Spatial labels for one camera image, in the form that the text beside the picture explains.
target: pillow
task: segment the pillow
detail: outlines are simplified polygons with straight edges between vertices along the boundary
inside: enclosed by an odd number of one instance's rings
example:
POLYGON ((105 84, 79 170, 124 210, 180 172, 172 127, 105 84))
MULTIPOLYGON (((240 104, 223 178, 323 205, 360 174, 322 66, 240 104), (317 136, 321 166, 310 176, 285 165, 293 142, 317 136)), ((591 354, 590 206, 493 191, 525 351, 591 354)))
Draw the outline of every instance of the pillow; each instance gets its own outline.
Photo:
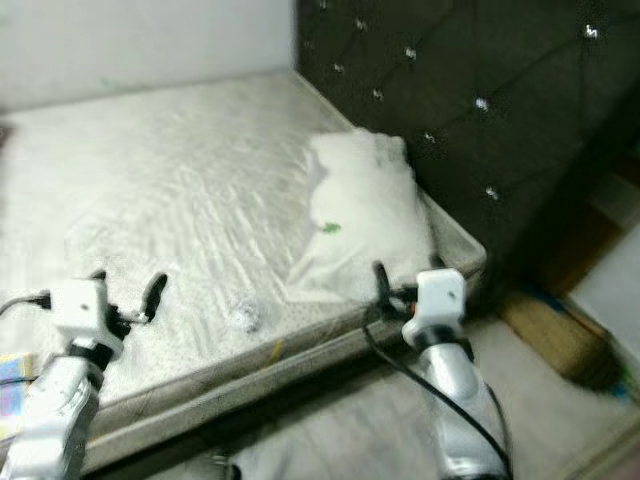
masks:
POLYGON ((362 129, 311 139, 310 234, 289 273, 288 300, 374 300, 376 260, 392 287, 431 268, 427 210, 404 153, 401 138, 362 129))

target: bed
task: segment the bed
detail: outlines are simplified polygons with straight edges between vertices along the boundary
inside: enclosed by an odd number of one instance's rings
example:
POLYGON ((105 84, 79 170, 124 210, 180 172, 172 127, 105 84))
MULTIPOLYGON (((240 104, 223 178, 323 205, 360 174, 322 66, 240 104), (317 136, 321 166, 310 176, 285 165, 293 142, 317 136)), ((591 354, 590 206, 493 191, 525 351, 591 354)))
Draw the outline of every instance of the bed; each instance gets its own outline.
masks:
MULTIPOLYGON (((106 371, 87 471, 365 351, 362 305, 285 300, 304 236, 303 148, 314 133, 352 128, 295 72, 4 120, 1 301, 104 268, 110 301, 126 311, 156 272, 169 277, 157 318, 106 371), (252 333, 228 320, 245 299, 263 312, 252 333)), ((484 248, 424 201, 439 254, 472 290, 484 248)), ((40 363, 64 347, 28 307, 8 313, 3 332, 2 352, 38 352, 40 363)))

